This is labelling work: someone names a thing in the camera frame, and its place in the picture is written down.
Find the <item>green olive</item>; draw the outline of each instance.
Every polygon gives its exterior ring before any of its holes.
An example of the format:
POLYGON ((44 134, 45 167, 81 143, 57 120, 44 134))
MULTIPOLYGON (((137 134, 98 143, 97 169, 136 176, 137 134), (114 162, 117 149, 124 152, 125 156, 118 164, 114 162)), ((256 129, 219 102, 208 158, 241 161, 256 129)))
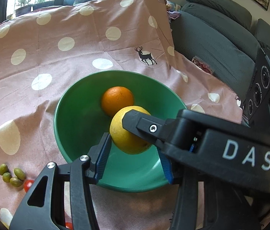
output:
POLYGON ((27 178, 23 170, 20 168, 15 168, 14 173, 20 180, 25 180, 27 178))
POLYGON ((2 179, 5 182, 9 182, 10 179, 11 179, 11 173, 9 173, 9 172, 4 173, 3 176, 2 176, 2 179))
POLYGON ((0 165, 0 175, 3 175, 4 173, 8 172, 8 167, 7 165, 4 163, 4 164, 1 164, 0 165))
POLYGON ((22 180, 17 177, 12 177, 9 182, 16 188, 22 185, 22 180))

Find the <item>couch cushion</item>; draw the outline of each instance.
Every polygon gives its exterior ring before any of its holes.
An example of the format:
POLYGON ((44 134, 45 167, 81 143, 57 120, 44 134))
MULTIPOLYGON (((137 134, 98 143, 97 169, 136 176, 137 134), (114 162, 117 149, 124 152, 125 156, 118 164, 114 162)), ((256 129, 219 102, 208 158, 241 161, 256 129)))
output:
POLYGON ((258 40, 261 47, 270 50, 270 25, 263 19, 258 19, 254 36, 258 40))
POLYGON ((201 19, 183 11, 180 13, 181 16, 171 23, 175 50, 190 60, 200 57, 214 70, 214 75, 244 101, 254 61, 201 19))
POLYGON ((215 10, 218 10, 222 14, 228 16, 235 22, 239 23, 247 30, 250 29, 252 23, 251 13, 235 3, 232 0, 186 0, 187 2, 200 3, 215 10))
POLYGON ((239 50, 256 61, 259 43, 256 38, 240 24, 219 11, 198 3, 186 3, 182 8, 228 38, 239 50))

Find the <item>screw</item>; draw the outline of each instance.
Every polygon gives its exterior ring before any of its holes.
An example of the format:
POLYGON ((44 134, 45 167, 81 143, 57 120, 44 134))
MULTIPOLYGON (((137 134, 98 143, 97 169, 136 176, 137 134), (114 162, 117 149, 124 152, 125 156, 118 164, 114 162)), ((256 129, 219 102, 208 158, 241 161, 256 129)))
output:
POLYGON ((155 131, 157 131, 157 126, 155 124, 152 124, 149 130, 150 132, 154 133, 155 131))
POLYGON ((82 162, 85 162, 89 159, 89 156, 87 155, 82 155, 80 158, 79 158, 82 162))
POLYGON ((52 169, 52 168, 54 168, 55 167, 55 163, 54 162, 49 162, 48 164, 47 164, 47 168, 48 169, 52 169))

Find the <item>cherry tomato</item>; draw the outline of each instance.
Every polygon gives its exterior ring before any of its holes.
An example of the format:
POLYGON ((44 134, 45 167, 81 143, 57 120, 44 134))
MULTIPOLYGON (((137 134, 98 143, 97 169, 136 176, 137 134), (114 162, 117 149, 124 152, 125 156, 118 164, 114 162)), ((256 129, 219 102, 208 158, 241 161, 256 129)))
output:
POLYGON ((29 191, 30 187, 32 187, 34 183, 34 180, 26 180, 24 183, 24 191, 27 193, 29 191))
POLYGON ((66 222, 66 228, 73 230, 73 225, 71 222, 66 222))

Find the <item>green bowl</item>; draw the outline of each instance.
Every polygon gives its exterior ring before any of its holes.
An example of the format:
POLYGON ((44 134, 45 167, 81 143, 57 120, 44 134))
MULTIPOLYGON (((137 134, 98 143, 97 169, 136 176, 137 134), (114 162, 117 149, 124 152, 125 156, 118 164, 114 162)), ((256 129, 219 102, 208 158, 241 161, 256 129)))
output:
MULTIPOLYGON (((168 87, 147 76, 127 71, 102 71, 84 77, 61 97, 54 114, 54 134, 60 152, 72 162, 109 132, 111 118, 101 109, 103 93, 124 86, 134 95, 135 105, 152 116, 175 118, 183 101, 168 87)), ((98 185, 121 192, 144 192, 167 184, 157 149, 152 145, 138 155, 122 152, 114 144, 103 178, 98 185)))

